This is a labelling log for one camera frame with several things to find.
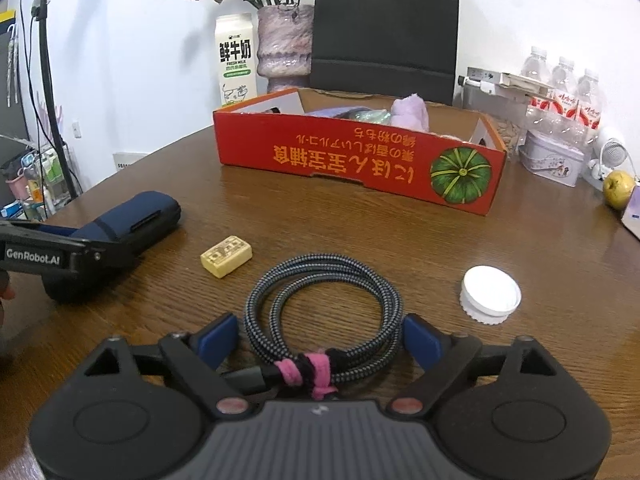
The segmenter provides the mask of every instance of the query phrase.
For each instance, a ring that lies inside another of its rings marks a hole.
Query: yellow eraser
[[[200,261],[216,278],[222,278],[249,261],[253,255],[251,245],[237,236],[230,236],[202,253]]]

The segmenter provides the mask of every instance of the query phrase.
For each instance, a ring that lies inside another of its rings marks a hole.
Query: white fan
[[[614,168],[622,165],[627,159],[636,176],[636,168],[625,147],[625,138],[613,126],[604,126],[598,131],[598,137],[593,143],[593,151],[598,157],[589,161],[589,169],[594,179],[603,181]]]

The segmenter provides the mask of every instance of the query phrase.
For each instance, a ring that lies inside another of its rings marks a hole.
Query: pumpkin
[[[431,187],[450,204],[470,204],[489,187],[491,165],[473,148],[450,148],[431,164]]]

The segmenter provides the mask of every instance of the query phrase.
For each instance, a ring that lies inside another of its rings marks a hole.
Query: screw
[[[391,403],[391,409],[400,415],[415,415],[420,413],[424,405],[413,397],[400,397]]]
[[[239,415],[249,409],[249,402],[242,397],[225,397],[218,401],[216,409],[223,415]]]

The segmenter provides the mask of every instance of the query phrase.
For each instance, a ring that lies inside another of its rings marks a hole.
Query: white wall
[[[51,0],[55,98],[85,184],[114,172],[113,152],[151,152],[211,124],[220,106],[216,16],[252,9],[242,0]],[[609,102],[603,123],[619,126],[640,160],[631,90],[640,78],[640,0],[460,0],[459,36],[461,74],[469,65],[518,71],[532,44],[546,47],[552,62],[574,58],[578,75],[585,66],[598,70]],[[76,120],[81,139],[71,133]]]

